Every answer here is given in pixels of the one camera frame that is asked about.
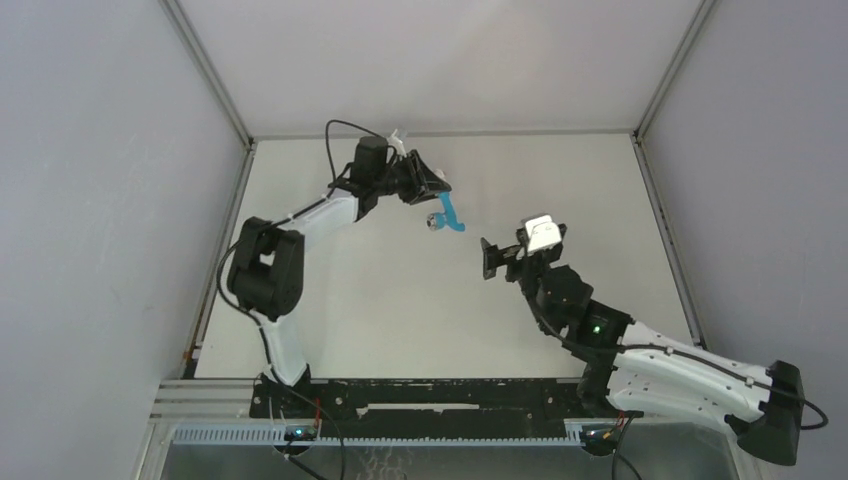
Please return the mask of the blue plastic water faucet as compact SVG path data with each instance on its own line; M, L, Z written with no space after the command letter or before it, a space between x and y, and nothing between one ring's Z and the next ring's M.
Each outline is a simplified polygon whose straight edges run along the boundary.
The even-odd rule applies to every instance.
M442 210L430 213L426 218L426 225L431 231L450 229L455 232L464 232L466 226L460 222L456 210L452 204L449 192L440 193L437 198Z

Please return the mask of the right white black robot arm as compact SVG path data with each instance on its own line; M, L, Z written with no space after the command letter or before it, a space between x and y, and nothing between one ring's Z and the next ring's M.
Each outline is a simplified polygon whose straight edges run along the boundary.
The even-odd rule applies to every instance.
M514 245L482 239L482 275L503 269L539 330L584 362L582 410L679 418L732 436L759 460L796 465L805 407L799 368L722 357L595 300L592 286L558 262L565 232L544 216L519 228Z

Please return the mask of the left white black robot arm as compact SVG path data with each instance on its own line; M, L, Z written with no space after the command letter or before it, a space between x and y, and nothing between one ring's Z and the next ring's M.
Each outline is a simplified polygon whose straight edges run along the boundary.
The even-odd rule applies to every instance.
M253 216L242 223L217 265L216 290L257 327L264 374L279 384L273 401L286 415L305 414L313 401L311 388L300 382L309 365L292 318L304 290L308 250L362 220L382 197L417 205L451 190L443 173L396 136L365 136L352 161L311 203L277 221Z

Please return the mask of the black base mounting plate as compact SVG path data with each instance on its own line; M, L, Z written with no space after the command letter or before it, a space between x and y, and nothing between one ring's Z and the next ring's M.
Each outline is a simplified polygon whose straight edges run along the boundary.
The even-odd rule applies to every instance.
M260 375L252 419L304 421L321 439L525 441L565 439L567 426L603 424L629 412L557 378L314 379L286 387Z

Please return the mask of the aluminium frame rail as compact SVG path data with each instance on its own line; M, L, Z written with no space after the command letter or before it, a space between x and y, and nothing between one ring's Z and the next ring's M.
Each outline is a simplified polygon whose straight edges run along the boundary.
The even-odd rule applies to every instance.
M166 381L156 395L154 414L160 418L250 418L249 400L254 381ZM729 418L751 422L762 414L762 401L747 384L668 387L641 375L629 376L622 384L611 387L585 384L594 397L637 416L704 420L722 425Z

